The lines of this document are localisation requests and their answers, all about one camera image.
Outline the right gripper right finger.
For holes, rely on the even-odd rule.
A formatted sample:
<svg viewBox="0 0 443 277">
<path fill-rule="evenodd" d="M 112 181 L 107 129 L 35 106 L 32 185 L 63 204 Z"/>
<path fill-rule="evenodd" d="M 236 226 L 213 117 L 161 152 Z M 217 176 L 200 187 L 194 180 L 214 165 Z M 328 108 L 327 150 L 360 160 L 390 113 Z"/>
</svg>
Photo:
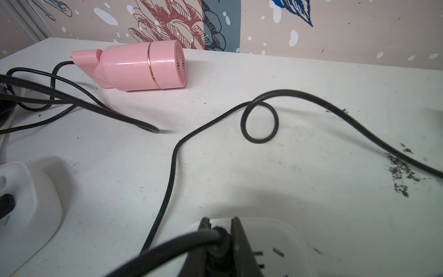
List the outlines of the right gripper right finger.
<svg viewBox="0 0 443 277">
<path fill-rule="evenodd" d="M 231 220 L 233 260 L 236 277 L 263 277 L 248 238 L 238 217 Z"/>
</svg>

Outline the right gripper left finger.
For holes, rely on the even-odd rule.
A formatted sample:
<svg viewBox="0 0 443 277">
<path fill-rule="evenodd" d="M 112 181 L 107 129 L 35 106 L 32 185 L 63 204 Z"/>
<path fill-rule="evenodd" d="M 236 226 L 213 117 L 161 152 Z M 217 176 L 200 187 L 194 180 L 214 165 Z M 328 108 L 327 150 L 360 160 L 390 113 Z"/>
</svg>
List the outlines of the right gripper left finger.
<svg viewBox="0 0 443 277">
<path fill-rule="evenodd" d="M 197 229 L 197 240 L 192 243 L 194 249 L 188 252 L 181 268 L 179 277 L 208 277 L 207 245 L 211 242 L 211 223 L 209 218 L 203 218 Z"/>
</svg>

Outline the pink blow dryer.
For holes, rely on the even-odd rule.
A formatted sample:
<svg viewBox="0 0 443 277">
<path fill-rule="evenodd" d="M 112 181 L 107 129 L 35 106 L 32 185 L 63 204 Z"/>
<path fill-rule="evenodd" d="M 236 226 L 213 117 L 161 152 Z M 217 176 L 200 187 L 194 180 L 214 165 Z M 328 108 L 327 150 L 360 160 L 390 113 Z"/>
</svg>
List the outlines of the pink blow dryer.
<svg viewBox="0 0 443 277">
<path fill-rule="evenodd" d="M 184 88 L 187 83 L 185 56 L 177 40 L 74 51 L 71 58 L 104 89 L 169 90 Z"/>
</svg>

